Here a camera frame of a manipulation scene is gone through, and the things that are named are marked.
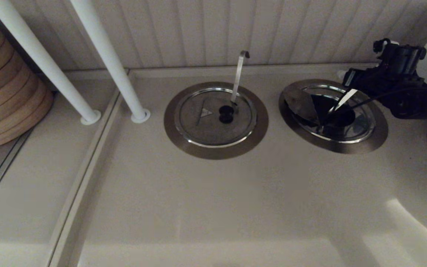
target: warning triangle label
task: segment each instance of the warning triangle label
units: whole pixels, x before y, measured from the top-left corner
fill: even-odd
[[[212,111],[205,109],[205,108],[202,108],[202,113],[200,114],[200,118],[203,118],[205,116],[212,115],[212,114],[213,114]]]

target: stacked wooden bowls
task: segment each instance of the stacked wooden bowls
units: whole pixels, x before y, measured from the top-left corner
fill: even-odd
[[[0,32],[0,145],[36,125],[52,101],[52,92]]]

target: black knob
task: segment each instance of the black knob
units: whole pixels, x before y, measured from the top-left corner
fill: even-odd
[[[234,121],[234,108],[232,108],[229,105],[224,105],[221,108],[219,108],[218,112],[220,113],[220,117],[218,117],[218,119],[220,120],[221,123],[231,123],[232,121]]]

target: white countertop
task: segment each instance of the white countertop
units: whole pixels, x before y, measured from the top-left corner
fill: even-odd
[[[115,88],[109,79],[76,79],[73,84],[102,112]],[[54,230],[99,126],[82,125],[80,115],[57,95],[0,182],[1,267],[49,263],[52,242],[60,234]]]
[[[294,81],[337,80],[345,68],[246,67],[241,85],[268,110],[264,139],[229,160],[184,153],[164,131],[168,102],[196,83],[231,82],[230,69],[134,72],[152,115],[136,125],[124,104],[114,115],[70,265],[427,266],[427,121],[398,120],[383,109],[389,131],[382,147],[329,152],[290,130],[278,97]],[[31,213],[39,225],[41,209]],[[46,231],[36,232],[28,244],[46,240]]]

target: round opening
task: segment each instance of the round opening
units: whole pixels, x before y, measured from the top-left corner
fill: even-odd
[[[346,127],[354,123],[355,112],[353,110],[342,113],[332,113],[329,116],[327,115],[329,110],[337,105],[336,99],[322,95],[311,95],[311,98],[315,106],[315,111],[317,112],[317,117],[322,125],[330,127]],[[348,104],[344,104],[337,111],[347,110],[348,108],[350,108],[350,106]]]
[[[335,113],[329,114],[346,92],[340,83],[311,79],[292,83],[279,98],[287,125],[308,142],[334,152],[354,154],[377,149],[386,139],[386,120],[373,103],[357,92]]]

